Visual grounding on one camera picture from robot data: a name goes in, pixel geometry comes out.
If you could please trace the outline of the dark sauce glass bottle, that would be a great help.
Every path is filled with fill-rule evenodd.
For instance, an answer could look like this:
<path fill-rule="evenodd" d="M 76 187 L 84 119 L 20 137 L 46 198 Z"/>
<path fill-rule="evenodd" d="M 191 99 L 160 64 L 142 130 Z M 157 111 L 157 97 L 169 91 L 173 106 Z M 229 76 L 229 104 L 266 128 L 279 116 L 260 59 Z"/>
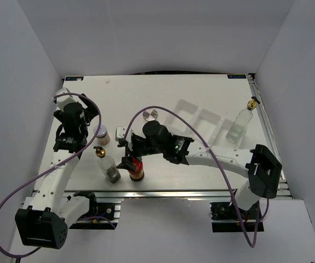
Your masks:
<path fill-rule="evenodd" d="M 106 153 L 103 147 L 95 146 L 94 149 L 100 170 L 110 183 L 115 184 L 121 178 L 121 174 L 117 169 L 114 159 Z"/>

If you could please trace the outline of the small red white lid jar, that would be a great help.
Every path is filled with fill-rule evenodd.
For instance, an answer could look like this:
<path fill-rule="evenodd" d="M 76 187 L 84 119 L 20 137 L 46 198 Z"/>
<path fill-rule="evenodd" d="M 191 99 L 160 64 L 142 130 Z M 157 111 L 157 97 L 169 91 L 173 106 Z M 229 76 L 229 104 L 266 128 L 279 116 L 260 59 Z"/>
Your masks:
<path fill-rule="evenodd" d="M 93 129 L 93 133 L 95 133 L 97 130 L 99 131 L 96 134 L 96 139 L 99 145 L 102 145 L 102 146 L 107 145 L 111 140 L 110 135 L 107 131 L 107 128 L 104 125 L 101 125 L 100 127 L 96 125 Z"/>

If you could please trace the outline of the tall silver lid spice jar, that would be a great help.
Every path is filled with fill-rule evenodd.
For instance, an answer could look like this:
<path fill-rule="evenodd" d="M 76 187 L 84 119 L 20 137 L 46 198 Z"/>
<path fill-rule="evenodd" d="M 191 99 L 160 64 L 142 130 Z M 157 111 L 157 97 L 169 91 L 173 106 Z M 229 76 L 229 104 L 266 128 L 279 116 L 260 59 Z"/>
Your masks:
<path fill-rule="evenodd" d="M 144 110 L 142 117 L 145 122 L 156 121 L 158 118 L 158 112 L 156 109 L 150 108 L 148 110 Z"/>

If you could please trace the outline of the clear liquid glass bottle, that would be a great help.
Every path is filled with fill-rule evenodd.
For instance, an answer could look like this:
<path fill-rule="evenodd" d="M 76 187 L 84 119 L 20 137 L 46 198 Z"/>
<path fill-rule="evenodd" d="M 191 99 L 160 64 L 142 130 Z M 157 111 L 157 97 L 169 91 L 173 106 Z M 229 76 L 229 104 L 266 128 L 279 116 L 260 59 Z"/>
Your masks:
<path fill-rule="evenodd" d="M 248 101 L 245 109 L 241 110 L 236 119 L 232 123 L 230 129 L 226 134 L 226 139 L 234 144 L 237 144 L 243 135 L 245 130 L 253 117 L 253 110 L 260 104 L 257 97 L 252 96 Z"/>

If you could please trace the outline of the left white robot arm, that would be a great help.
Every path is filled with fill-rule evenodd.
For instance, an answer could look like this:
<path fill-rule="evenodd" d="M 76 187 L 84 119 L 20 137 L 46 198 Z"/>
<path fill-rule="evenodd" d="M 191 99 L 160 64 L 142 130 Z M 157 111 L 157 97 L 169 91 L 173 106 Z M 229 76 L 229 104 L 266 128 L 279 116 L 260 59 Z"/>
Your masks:
<path fill-rule="evenodd" d="M 81 217 L 93 218 L 98 205 L 85 196 L 73 196 L 65 205 L 62 197 L 72 172 L 88 147 L 88 126 L 99 115 L 98 107 L 84 94 L 65 91 L 55 95 L 58 110 L 54 117 L 61 123 L 55 136 L 50 173 L 26 209 L 15 215 L 16 226 L 23 245 L 60 249 L 68 229 Z"/>

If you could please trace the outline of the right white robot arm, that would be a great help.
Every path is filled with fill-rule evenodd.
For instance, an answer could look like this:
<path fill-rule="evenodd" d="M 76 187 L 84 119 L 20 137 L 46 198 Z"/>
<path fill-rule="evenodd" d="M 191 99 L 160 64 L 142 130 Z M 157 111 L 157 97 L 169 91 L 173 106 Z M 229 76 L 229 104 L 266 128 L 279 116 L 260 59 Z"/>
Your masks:
<path fill-rule="evenodd" d="M 161 154 L 172 164 L 202 165 L 236 173 L 246 178 L 229 205 L 230 214 L 237 219 L 243 218 L 260 199 L 277 196 L 282 164 L 265 145 L 240 150 L 206 147 L 190 137 L 173 135 L 157 121 L 146 123 L 142 131 L 144 136 L 138 136 L 128 128 L 117 127 L 118 147 L 125 149 L 119 169 L 136 173 L 142 169 L 144 156 Z"/>

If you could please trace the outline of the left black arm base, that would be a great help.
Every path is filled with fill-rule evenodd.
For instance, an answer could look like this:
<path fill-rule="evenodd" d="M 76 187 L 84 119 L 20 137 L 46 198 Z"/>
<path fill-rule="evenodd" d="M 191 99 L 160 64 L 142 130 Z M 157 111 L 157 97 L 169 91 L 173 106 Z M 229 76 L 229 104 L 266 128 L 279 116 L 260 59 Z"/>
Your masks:
<path fill-rule="evenodd" d="M 89 210 L 72 224 L 74 230 L 114 230 L 118 225 L 117 205 L 112 202 L 98 202 L 94 192 L 76 192 L 72 197 L 85 197 L 89 200 Z"/>

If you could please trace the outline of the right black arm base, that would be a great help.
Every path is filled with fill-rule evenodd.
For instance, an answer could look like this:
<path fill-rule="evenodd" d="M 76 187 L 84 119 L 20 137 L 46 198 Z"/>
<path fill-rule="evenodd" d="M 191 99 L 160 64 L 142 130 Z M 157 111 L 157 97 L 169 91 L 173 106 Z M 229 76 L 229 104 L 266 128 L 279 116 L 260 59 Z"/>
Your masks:
<path fill-rule="evenodd" d="M 258 203 L 251 206 L 249 210 L 240 209 L 241 220 L 247 232 L 255 231 L 257 215 L 262 218 Z M 242 232 L 240 220 L 236 214 L 235 207 L 230 202 L 210 203 L 211 225 L 213 233 L 240 233 Z"/>

